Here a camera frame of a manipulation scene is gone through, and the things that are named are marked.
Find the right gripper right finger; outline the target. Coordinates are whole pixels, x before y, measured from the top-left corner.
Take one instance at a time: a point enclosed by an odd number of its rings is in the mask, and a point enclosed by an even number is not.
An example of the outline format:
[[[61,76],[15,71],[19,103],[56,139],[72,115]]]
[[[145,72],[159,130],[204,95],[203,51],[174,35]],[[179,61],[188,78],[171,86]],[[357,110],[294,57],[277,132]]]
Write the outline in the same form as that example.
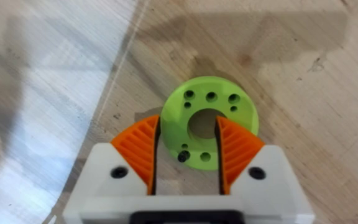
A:
[[[313,218],[283,149],[217,116],[219,193],[239,201],[246,218]]]

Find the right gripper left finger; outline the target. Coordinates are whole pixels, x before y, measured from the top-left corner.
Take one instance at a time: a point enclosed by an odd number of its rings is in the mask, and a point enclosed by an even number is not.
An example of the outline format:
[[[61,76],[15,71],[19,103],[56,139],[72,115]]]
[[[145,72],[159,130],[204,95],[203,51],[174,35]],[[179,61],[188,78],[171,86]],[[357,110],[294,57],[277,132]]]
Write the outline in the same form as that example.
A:
[[[126,218],[155,193],[160,117],[149,116],[92,148],[63,211],[65,218]]]

